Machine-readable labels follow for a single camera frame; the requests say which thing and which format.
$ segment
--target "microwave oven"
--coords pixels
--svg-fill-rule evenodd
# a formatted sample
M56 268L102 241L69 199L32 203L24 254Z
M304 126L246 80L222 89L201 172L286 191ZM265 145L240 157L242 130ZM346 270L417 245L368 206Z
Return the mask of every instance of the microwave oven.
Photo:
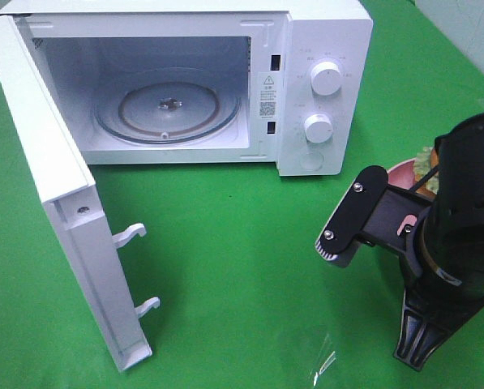
M372 20L357 0L12 0L0 81L40 200L120 370L151 355L88 164L341 170Z

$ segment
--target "open microwave door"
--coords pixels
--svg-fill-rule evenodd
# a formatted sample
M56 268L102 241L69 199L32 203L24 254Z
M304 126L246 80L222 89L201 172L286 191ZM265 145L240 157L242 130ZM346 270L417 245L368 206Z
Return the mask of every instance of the open microwave door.
M96 183L10 16L0 16L0 82L45 213L116 366L127 369L152 355L139 317L159 299L134 307L117 248L144 227L110 232Z

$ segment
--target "green surface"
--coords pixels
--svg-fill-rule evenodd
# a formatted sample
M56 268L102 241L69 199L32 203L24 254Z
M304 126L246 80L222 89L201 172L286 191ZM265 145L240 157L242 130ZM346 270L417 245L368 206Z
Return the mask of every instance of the green surface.
M92 167L154 355L120 374L41 208L0 88L0 387L300 388L330 335L319 387L484 387L484 310L416 373L392 357L397 260L365 247L328 266L313 244L354 176L390 166L482 111L484 78L409 2L375 20L342 174L274 165Z

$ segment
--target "sticker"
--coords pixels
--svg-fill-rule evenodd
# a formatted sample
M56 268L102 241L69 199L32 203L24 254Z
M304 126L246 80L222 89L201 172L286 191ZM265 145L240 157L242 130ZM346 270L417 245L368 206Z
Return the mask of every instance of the sticker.
M281 74L276 71L258 73L258 111L260 118L275 119L277 117L281 84Z

